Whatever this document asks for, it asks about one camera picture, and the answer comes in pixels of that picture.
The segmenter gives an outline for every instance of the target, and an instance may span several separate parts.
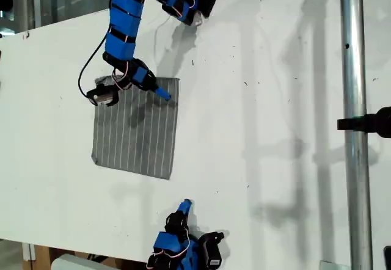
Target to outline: white board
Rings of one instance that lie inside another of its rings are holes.
[[[376,112],[391,102],[391,0],[364,4],[368,111]],[[196,31],[147,1],[136,57],[180,78],[169,181],[90,158],[93,106],[77,77],[108,21],[99,12],[0,39],[0,238],[146,261],[168,214],[189,198],[192,232],[227,233],[222,269],[349,265],[340,1],[217,0]],[[102,51],[82,79],[86,90],[111,74]],[[391,142],[371,135],[369,144],[382,269]]]

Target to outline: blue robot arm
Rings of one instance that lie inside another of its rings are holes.
[[[108,106],[118,102],[118,90],[129,89],[132,85],[141,90],[156,93],[166,100],[170,94],[156,83],[155,75],[143,63],[134,58],[136,37],[141,22],[145,0],[111,0],[110,27],[106,34],[103,59],[114,67],[114,85],[98,85],[87,93],[87,98],[95,105],[106,103]],[[168,14],[178,20],[191,24],[196,11],[208,17],[216,0],[158,0]],[[118,76],[115,70],[123,74]]]
[[[217,270],[221,265],[218,244],[223,233],[206,233],[199,239],[189,233],[191,201],[184,200],[166,219],[166,232],[159,232],[148,259],[148,270]]]

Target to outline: striped cloth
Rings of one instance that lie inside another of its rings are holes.
[[[95,108],[92,159],[98,166],[168,180],[174,158],[179,79],[158,78],[166,101],[137,87],[120,91],[112,107]]]

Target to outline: metal pole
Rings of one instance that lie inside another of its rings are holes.
[[[341,0],[345,118],[367,113],[362,0]],[[372,270],[367,134],[345,132],[351,269]]]

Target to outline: blue tip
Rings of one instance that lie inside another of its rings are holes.
[[[181,203],[181,205],[179,205],[178,211],[182,211],[185,214],[189,214],[190,207],[191,207],[191,201],[186,199]]]
[[[157,90],[155,91],[155,93],[156,93],[158,96],[160,96],[160,97],[166,99],[167,101],[171,99],[171,95],[168,94],[165,90],[163,90],[163,89],[160,88],[160,87],[157,88]]]

